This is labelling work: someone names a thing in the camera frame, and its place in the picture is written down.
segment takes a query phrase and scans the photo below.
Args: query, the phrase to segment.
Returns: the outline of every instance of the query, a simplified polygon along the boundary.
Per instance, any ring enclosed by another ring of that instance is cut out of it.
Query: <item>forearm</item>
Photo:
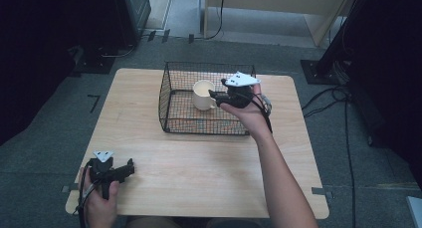
[[[260,155],[267,206],[275,227],[317,227],[311,207],[272,134],[263,129],[253,137]]]

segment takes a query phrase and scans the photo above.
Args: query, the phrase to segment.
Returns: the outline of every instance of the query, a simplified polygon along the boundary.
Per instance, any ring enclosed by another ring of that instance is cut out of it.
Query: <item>hand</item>
[[[254,101],[260,105],[261,102],[259,100],[261,100],[261,85],[254,85],[252,92],[256,95],[254,97]],[[243,109],[238,109],[223,103],[220,105],[220,108],[223,111],[236,116],[253,138],[255,138],[255,136],[261,132],[271,133],[263,115],[261,114],[260,109],[253,103],[249,103]]]
[[[83,172],[84,169],[81,168],[79,186],[81,185]],[[84,182],[84,191],[89,189],[91,184],[90,169],[88,169]],[[85,204],[85,219],[90,225],[90,228],[107,228],[112,226],[117,218],[118,186],[118,181],[111,183],[108,190],[108,200],[103,199],[102,195],[97,190],[91,192],[87,203]]]

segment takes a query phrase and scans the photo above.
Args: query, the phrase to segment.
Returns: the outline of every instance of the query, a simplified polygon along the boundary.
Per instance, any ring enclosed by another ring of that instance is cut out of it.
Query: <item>gray floor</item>
[[[163,30],[167,22],[167,15],[172,0],[149,0],[151,12],[145,28]]]
[[[170,30],[170,36],[173,37],[188,38],[189,34],[194,34],[195,38],[202,38],[203,10],[204,0],[201,0],[201,3],[198,3],[198,0],[171,0],[164,30]],[[341,21],[341,18],[338,18],[334,22],[330,33],[319,45],[320,48],[327,48],[329,41],[337,33]],[[220,8],[210,8],[208,37],[217,32],[219,25]],[[158,30],[157,34],[162,35],[163,30]],[[316,47],[303,14],[228,8],[223,9],[221,32],[214,40],[305,48]]]
[[[169,12],[167,26],[172,23],[171,13],[174,11]],[[141,40],[131,54],[115,60],[109,75],[81,74],[66,78],[30,126],[0,147],[0,227],[79,226],[78,218],[65,211],[68,194],[61,192],[62,186],[72,183],[76,177],[119,68],[162,70],[165,61],[253,64],[258,74],[291,76],[302,105],[317,92],[329,88],[308,85],[300,65],[301,59],[318,60],[324,49],[227,41],[197,40],[188,44],[186,39],[176,38],[162,43],[160,39]],[[92,113],[95,99],[89,95],[101,96]],[[332,97],[327,95],[317,100],[311,109],[330,102]],[[344,105],[315,114],[307,118],[306,123],[322,185],[331,195],[327,198],[330,214],[318,224],[320,227],[352,227],[352,182],[345,142]],[[413,227],[406,196],[422,198],[422,192],[407,163],[388,148],[367,145],[365,126],[353,104],[348,106],[348,128],[356,227]],[[120,217],[114,227],[121,227],[123,221],[124,217]],[[183,224],[200,227],[198,224],[202,223],[200,219],[191,218]]]

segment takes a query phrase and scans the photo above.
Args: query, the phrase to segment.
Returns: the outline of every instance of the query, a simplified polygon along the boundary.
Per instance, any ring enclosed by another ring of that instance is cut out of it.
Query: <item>black equipment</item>
[[[368,142],[409,162],[422,187],[421,0],[356,0],[322,58],[322,78],[349,61],[347,86],[368,128]]]
[[[113,181],[120,183],[124,179],[134,174],[133,160],[130,159],[127,165],[112,169],[112,157],[106,162],[101,162],[99,159],[92,159],[92,167],[90,169],[90,177],[92,183],[97,183],[102,186],[103,198],[108,200],[109,185]]]
[[[151,7],[149,0],[73,0],[69,18],[84,49],[76,72],[107,74],[118,50],[137,45]]]
[[[263,98],[260,99],[257,95],[252,93],[252,89],[250,86],[244,86],[244,87],[232,87],[226,85],[227,80],[222,79],[221,83],[223,86],[227,87],[227,94],[221,95],[221,93],[216,93],[213,91],[208,91],[210,94],[210,97],[215,100],[216,105],[220,107],[221,104],[225,103],[232,107],[243,109],[248,104],[252,103],[258,109],[260,109],[261,114],[263,115],[268,129],[270,132],[273,132],[273,128],[271,127],[270,122],[270,113],[271,113],[271,103],[266,97],[261,95]],[[260,102],[260,105],[254,101],[254,98],[257,98],[257,100]]]

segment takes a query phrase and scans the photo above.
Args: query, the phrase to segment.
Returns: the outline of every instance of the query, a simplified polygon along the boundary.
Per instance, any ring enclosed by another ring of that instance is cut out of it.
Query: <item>person's arm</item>
[[[83,168],[80,170],[80,185],[83,170]],[[84,191],[89,189],[91,184],[90,169],[88,169],[84,182]],[[102,195],[97,190],[93,190],[88,196],[87,203],[85,204],[85,219],[90,228],[112,227],[112,224],[117,218],[118,186],[118,181],[111,183],[108,190],[108,200],[103,199]]]
[[[255,85],[254,94],[260,93],[260,85]],[[275,227],[317,227],[313,211],[259,109],[252,103],[244,109],[227,104],[220,105],[220,108],[235,115],[257,143],[267,207]]]

